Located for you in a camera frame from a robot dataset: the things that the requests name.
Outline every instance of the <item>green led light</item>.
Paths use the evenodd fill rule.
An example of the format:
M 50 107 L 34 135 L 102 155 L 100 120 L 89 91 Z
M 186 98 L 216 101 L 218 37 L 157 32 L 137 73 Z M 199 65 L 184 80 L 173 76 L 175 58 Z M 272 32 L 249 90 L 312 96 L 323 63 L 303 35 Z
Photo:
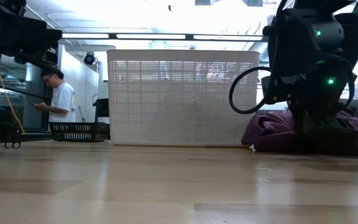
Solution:
M 335 83 L 335 78 L 328 78 L 327 84 L 332 85 Z

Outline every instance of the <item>security camera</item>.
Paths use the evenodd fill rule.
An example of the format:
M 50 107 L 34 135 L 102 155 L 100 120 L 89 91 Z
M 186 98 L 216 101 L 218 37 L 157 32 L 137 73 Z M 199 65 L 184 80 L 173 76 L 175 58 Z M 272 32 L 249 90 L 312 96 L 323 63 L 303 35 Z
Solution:
M 84 63 L 87 65 L 94 65 L 98 62 L 98 58 L 94 56 L 94 52 L 88 52 L 86 53 L 86 56 L 84 58 Z

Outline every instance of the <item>white t-shirt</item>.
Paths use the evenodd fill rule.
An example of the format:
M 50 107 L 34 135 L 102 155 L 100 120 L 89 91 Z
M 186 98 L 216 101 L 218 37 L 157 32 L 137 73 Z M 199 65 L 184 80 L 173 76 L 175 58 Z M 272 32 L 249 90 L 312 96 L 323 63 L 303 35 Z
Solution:
M 76 95 L 73 87 L 63 82 L 53 89 L 51 107 L 67 110 L 67 114 L 49 112 L 49 122 L 75 122 Z

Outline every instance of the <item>black hair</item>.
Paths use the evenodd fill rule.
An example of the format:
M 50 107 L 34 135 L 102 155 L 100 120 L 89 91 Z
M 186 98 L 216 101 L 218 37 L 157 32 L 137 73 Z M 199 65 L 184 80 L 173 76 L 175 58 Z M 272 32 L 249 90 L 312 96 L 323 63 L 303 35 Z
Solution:
M 59 70 L 44 70 L 41 73 L 41 77 L 47 76 L 47 75 L 54 75 L 56 74 L 57 77 L 59 79 L 63 79 L 65 77 L 65 75 L 63 74 L 63 72 L 59 71 Z

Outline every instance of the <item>purple bean bag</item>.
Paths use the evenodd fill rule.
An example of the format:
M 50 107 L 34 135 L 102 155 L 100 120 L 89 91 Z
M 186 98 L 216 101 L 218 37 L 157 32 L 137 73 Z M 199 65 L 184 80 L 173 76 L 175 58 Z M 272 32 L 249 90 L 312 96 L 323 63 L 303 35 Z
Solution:
M 358 131 L 358 118 L 352 117 L 344 111 L 338 113 L 339 118 L 348 122 Z M 269 113 L 255 115 L 249 122 L 246 131 L 241 139 L 243 145 L 254 145 L 254 149 L 259 152 L 278 152 L 278 153 L 303 153 L 294 142 L 296 142 L 293 129 L 291 111 L 285 113 Z M 304 153 L 312 154 L 340 154 L 358 156 L 358 140 L 354 147 L 343 149 L 342 151 L 307 151 Z

